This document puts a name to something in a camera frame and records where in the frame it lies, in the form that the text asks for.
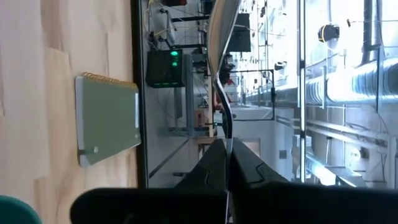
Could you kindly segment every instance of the teal object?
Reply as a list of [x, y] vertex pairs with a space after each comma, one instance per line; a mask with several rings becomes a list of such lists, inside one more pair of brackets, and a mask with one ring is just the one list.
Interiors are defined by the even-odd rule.
[[13, 197], [0, 195], [1, 224], [42, 224], [31, 206]]

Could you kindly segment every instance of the white wall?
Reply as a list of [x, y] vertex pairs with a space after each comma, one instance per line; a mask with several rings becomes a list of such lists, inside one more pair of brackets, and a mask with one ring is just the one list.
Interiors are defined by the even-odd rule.
[[[236, 119], [261, 119], [269, 108], [233, 108]], [[293, 109], [276, 109], [275, 115], [293, 117]], [[260, 157], [270, 167], [287, 179], [293, 177], [292, 148], [293, 129], [275, 121], [234, 121], [233, 136], [240, 139], [260, 139]], [[287, 158], [279, 159], [279, 151], [286, 150]]]

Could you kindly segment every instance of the wire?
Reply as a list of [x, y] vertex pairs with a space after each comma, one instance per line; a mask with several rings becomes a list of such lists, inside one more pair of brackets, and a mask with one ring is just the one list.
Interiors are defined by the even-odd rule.
[[155, 33], [154, 36], [158, 36], [158, 35], [160, 35], [160, 34], [162, 34], [162, 33], [164, 33], [164, 32], [169, 31], [170, 29], [192, 29], [192, 28], [196, 28], [196, 27], [201, 27], [201, 26], [169, 27], [169, 28], [163, 29], [163, 30], [161, 30], [161, 31], [159, 31], [159, 32], [157, 32], [157, 33]]

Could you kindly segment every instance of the black frame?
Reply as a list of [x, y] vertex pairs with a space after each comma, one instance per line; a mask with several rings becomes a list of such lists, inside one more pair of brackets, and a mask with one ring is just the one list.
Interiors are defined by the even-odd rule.
[[140, 189], [148, 188], [147, 165], [147, 130], [145, 115], [145, 74], [143, 60], [143, 33], [142, 33], [142, 0], [130, 0], [131, 5], [131, 34], [132, 34], [132, 76], [133, 82], [139, 89], [139, 126], [141, 144], [136, 147], [137, 181]]

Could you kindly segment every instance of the ventilation duct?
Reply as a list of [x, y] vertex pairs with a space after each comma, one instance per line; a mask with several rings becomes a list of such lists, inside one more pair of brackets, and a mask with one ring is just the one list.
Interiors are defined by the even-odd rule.
[[[300, 167], [300, 148], [292, 149], [294, 167]], [[361, 174], [341, 166], [329, 166], [314, 156], [311, 146], [307, 145], [305, 153], [305, 169], [317, 177], [322, 185], [344, 185], [350, 187], [366, 187]]]
[[[398, 58], [383, 61], [380, 71], [379, 99], [383, 103], [398, 102]], [[375, 103], [377, 97], [377, 62], [359, 68], [330, 73], [326, 77], [326, 102], [328, 105]], [[321, 105], [324, 95], [323, 76], [307, 81], [306, 101], [309, 105]], [[271, 93], [263, 93], [270, 100]], [[283, 85], [276, 88], [276, 103], [297, 103], [297, 87]], [[247, 96], [247, 101], [257, 102], [258, 95]]]

